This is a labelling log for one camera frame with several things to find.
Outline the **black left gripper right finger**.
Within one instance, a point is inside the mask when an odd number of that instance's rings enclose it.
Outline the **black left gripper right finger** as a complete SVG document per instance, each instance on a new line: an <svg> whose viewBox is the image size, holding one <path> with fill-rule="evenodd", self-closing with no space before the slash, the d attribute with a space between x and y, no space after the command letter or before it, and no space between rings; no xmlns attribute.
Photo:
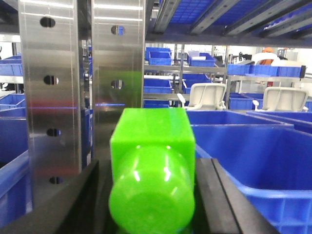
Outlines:
<svg viewBox="0 0 312 234"><path fill-rule="evenodd" d="M276 234L215 158L196 159L195 234Z"/></svg>

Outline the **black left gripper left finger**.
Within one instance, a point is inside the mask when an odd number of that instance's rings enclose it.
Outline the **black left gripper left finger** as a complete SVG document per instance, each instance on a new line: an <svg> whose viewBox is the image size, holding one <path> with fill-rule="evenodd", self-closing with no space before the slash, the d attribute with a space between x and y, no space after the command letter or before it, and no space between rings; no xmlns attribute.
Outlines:
<svg viewBox="0 0 312 234"><path fill-rule="evenodd" d="M112 169L93 161L61 191L32 212L1 228L2 234L113 234L108 200Z"/></svg>

